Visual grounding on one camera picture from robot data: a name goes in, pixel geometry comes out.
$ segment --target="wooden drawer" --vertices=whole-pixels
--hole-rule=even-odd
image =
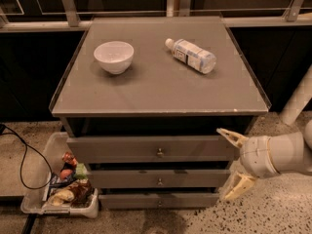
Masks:
[[[86,164],[232,161],[238,153],[221,136],[85,136],[69,138],[67,144]]]
[[[107,209],[185,209],[211,207],[218,200],[219,194],[121,194],[99,195],[98,198],[102,207]]]
[[[228,170],[140,170],[91,171],[94,188],[220,187]]]

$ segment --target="speckled floor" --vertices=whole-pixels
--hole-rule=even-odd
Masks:
[[[281,123],[276,113],[258,117],[249,136],[293,133],[302,130],[312,119],[312,112],[303,112],[292,126]],[[43,150],[49,135],[60,130],[60,122],[8,123],[29,144]],[[22,145],[13,136],[0,138],[0,196],[20,195],[19,168]],[[31,174],[38,162],[30,154],[26,164]],[[242,171],[235,162],[232,171]],[[19,206],[0,202],[0,234],[21,233],[27,215]],[[245,195],[233,202],[218,201],[204,210],[102,210],[96,219],[83,217],[39,216],[31,233],[312,233],[312,176],[287,174],[260,179]]]

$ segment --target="white bottle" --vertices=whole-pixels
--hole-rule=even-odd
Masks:
[[[176,59],[183,61],[203,74],[211,72],[215,67],[215,55],[199,48],[195,44],[183,39],[175,42],[170,38],[166,40],[165,44]]]

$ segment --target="white bowl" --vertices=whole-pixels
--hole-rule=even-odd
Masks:
[[[99,45],[94,56],[105,71],[121,74],[130,66],[134,52],[134,47],[129,43],[114,41]]]

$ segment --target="black cable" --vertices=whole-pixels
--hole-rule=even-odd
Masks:
[[[19,138],[19,140],[24,144],[24,154],[23,154],[23,157],[22,157],[22,160],[21,160],[21,164],[20,164],[20,168],[19,168],[19,177],[20,177],[20,181],[22,183],[22,185],[24,187],[26,187],[27,189],[31,189],[31,190],[37,190],[37,189],[41,189],[45,186],[47,186],[51,179],[52,179],[52,168],[48,162],[48,160],[46,159],[46,157],[41,154],[37,149],[35,149],[34,147],[30,146],[29,144],[26,143],[26,141],[17,133],[15,132],[14,130],[10,129],[9,127],[7,127],[6,125],[2,124],[6,129],[8,129],[9,131],[11,131],[11,133],[2,133],[0,134],[0,136],[5,136],[5,135],[12,135],[12,136],[16,136]],[[48,168],[50,170],[50,178],[49,178],[49,181],[42,185],[42,186],[39,186],[39,187],[30,187],[28,185],[25,184],[25,182],[23,181],[23,178],[22,178],[22,167],[23,167],[23,163],[24,163],[24,160],[26,158],[26,155],[27,155],[27,152],[28,152],[28,147],[31,148],[33,151],[35,151],[37,154],[39,154],[43,159],[44,161],[46,162],[46,164],[48,165]]]

